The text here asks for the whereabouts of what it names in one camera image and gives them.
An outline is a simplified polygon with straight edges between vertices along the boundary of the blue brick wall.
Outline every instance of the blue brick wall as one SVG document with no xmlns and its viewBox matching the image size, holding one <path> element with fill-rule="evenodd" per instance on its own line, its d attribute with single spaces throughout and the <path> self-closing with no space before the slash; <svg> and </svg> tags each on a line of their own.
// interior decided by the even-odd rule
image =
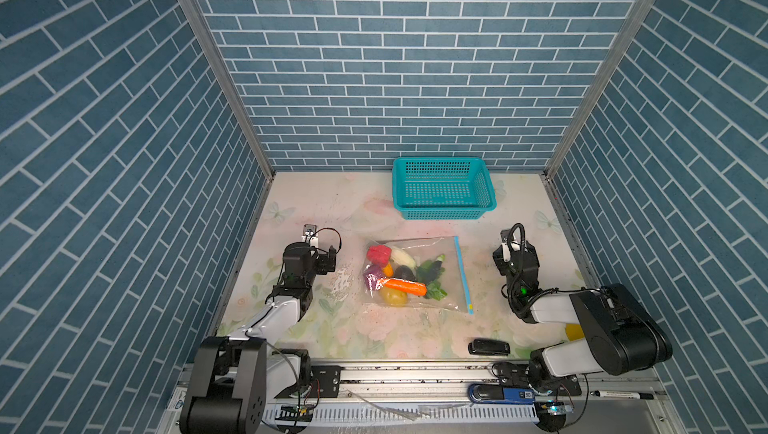
<svg viewBox="0 0 768 434">
<path fill-rule="evenodd" d="M 0 432 L 145 432 L 264 176 L 176 0 L 0 0 Z"/>
<path fill-rule="evenodd" d="M 603 282 L 674 338 L 687 429 L 765 432 L 768 0 L 657 0 L 555 181 Z"/>
<path fill-rule="evenodd" d="M 542 170 L 633 0 L 199 0 L 278 170 Z"/>
</svg>

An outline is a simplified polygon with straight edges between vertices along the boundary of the orange vegetable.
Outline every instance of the orange vegetable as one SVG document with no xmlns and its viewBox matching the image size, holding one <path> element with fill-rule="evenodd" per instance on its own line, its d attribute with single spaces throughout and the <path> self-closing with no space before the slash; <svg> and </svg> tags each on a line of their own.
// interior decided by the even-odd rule
<svg viewBox="0 0 768 434">
<path fill-rule="evenodd" d="M 413 294 L 414 296 L 423 296 L 427 294 L 427 286 L 425 284 L 415 283 L 410 280 L 390 277 L 389 279 L 379 279 L 377 283 L 382 286 L 391 287 L 392 289 L 401 290 L 404 293 Z"/>
</svg>

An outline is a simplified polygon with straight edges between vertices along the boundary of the gray floor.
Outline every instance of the gray floor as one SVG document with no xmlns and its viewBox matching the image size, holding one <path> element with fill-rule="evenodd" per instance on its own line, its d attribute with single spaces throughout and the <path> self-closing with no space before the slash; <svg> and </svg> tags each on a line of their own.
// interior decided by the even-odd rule
<svg viewBox="0 0 768 434">
<path fill-rule="evenodd" d="M 572 422 L 581 412 L 583 402 L 576 402 L 576 414 L 568 415 Z M 354 427 L 346 429 L 308 427 L 305 434 L 467 434 L 466 426 L 459 424 L 419 424 L 417 426 Z M 475 424 L 471 434 L 539 434 L 543 432 L 534 424 Z M 600 400 L 590 401 L 584 417 L 564 434 L 655 434 L 651 414 L 644 401 Z M 256 434 L 275 434 L 262 425 Z"/>
</svg>

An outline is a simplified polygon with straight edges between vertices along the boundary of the yellow potato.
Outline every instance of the yellow potato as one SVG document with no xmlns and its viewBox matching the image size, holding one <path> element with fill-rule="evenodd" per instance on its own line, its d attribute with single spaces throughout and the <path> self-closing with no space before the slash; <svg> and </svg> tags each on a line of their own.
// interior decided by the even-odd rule
<svg viewBox="0 0 768 434">
<path fill-rule="evenodd" d="M 400 307 L 408 304 L 408 294 L 402 292 L 401 290 L 382 286 L 382 288 L 379 289 L 379 294 L 381 295 L 382 299 L 384 299 L 384 302 L 390 306 Z"/>
</svg>

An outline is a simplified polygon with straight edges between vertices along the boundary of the white vegetable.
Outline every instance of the white vegetable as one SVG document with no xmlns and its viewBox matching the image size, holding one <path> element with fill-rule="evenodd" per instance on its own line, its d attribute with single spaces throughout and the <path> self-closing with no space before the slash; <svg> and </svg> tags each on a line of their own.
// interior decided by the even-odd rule
<svg viewBox="0 0 768 434">
<path fill-rule="evenodd" d="M 411 270 L 416 271 L 416 261 L 399 247 L 392 247 L 392 254 L 390 254 L 389 259 L 395 264 L 408 266 Z"/>
</svg>

